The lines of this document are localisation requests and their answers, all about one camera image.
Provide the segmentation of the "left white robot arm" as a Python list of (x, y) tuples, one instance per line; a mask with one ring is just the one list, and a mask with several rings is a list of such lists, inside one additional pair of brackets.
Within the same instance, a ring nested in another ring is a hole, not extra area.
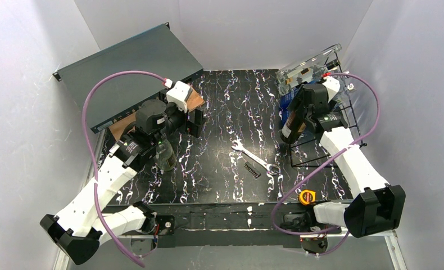
[(179, 131), (197, 138), (205, 121), (202, 107), (184, 111), (174, 101), (145, 101), (93, 178), (57, 214), (46, 214), (40, 226), (76, 265), (87, 262), (102, 244), (126, 232), (153, 234), (162, 225), (156, 211), (143, 202), (105, 217), (102, 210), (147, 163), (162, 156), (161, 147), (168, 136)]

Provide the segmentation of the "clear round glass bottle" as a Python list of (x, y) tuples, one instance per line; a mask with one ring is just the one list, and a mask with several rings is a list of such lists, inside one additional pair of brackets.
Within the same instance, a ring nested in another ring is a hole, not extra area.
[(281, 69), (291, 69), (298, 67), (299, 65), (303, 65), (305, 62), (308, 63), (308, 65), (311, 64), (326, 64), (327, 62), (330, 62), (332, 60), (339, 60), (338, 58), (338, 52), (342, 49), (342, 46), (338, 44), (334, 44), (324, 50), (322, 50), (320, 53), (318, 53), (315, 56), (306, 57), (305, 59), (294, 61), (293, 63), (281, 68)]

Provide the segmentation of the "blue square bottle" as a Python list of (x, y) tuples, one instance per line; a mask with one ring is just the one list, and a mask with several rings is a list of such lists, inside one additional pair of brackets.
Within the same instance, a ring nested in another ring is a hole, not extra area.
[[(334, 110), (335, 108), (338, 108), (338, 107), (347, 106), (347, 104), (348, 104), (348, 92), (346, 91), (345, 88), (341, 87), (340, 90), (339, 90), (339, 93), (331, 101), (334, 102), (334, 104), (331, 104), (332, 110)], [(279, 109), (279, 111), (280, 111), (280, 117), (281, 117), (280, 124), (283, 125), (288, 120), (287, 119), (286, 110)]]
[(312, 71), (310, 71), (307, 74), (303, 75), (302, 77), (296, 77), (294, 79), (288, 78), (283, 83), (279, 82), (278, 88), (281, 95), (280, 109), (286, 110), (289, 104), (289, 100), (291, 99), (289, 97), (289, 94), (292, 91), (296, 90), (299, 86), (322, 83), (323, 81), (324, 77), (322, 77), (320, 74), (314, 76)]

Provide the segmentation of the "dark green wine bottle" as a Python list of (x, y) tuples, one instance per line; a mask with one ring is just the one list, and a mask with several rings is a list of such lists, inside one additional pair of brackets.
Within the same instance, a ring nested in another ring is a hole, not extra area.
[(281, 139), (284, 143), (292, 144), (299, 139), (301, 133), (306, 129), (305, 121), (307, 113), (308, 110), (306, 105), (306, 116), (304, 119), (290, 118), (284, 123), (281, 131)]

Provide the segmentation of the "clear square labelled bottle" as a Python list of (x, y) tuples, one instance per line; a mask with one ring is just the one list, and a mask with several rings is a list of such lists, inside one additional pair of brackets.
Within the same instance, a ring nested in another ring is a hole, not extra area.
[(339, 60), (335, 59), (326, 64), (308, 65), (305, 62), (303, 65), (291, 69), (280, 69), (276, 72), (278, 92), (281, 95), (286, 95), (300, 84), (318, 82), (322, 75), (329, 71), (337, 70), (340, 65)]

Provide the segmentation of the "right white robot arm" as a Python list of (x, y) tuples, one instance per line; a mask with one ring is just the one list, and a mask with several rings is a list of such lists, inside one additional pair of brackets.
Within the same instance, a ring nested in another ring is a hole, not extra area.
[(291, 112), (285, 128), (302, 125), (317, 136), (351, 188), (353, 201), (311, 202), (303, 225), (330, 224), (345, 227), (356, 238), (397, 229), (400, 225), (406, 193), (390, 185), (369, 163), (355, 142), (341, 110), (335, 109), (333, 97), (339, 87), (304, 84), (288, 106)]

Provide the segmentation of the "black wire wine rack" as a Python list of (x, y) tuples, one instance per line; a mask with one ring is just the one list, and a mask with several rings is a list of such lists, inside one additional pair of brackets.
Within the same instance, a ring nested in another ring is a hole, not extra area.
[(299, 148), (300, 146), (303, 146), (305, 144), (308, 144), (310, 142), (320, 142), (323, 134), (325, 132), (332, 132), (336, 128), (346, 129), (347, 131), (351, 131), (352, 128), (358, 129), (358, 123), (356, 116), (349, 116), (347, 113), (348, 109), (352, 109), (352, 101), (350, 94), (354, 91), (354, 87), (352, 84), (348, 84), (346, 82), (347, 76), (336, 76), (336, 73), (342, 73), (343, 70), (340, 67), (337, 68), (337, 70), (329, 71), (322, 75), (322, 77), (325, 76), (332, 76), (339, 80), (340, 85), (342, 88), (345, 88), (348, 92), (348, 104), (344, 107), (338, 107), (335, 108), (334, 111), (336, 112), (336, 126), (335, 127), (306, 127), (306, 129), (301, 133), (299, 139), (292, 144), (287, 144), (289, 147), (289, 155), (290, 155), (290, 162), (291, 167), (293, 168), (313, 168), (315, 166), (315, 162), (321, 160), (321, 157), (315, 157), (313, 159), (308, 160), (302, 160), (295, 161), (294, 157), (294, 151), (295, 149)]

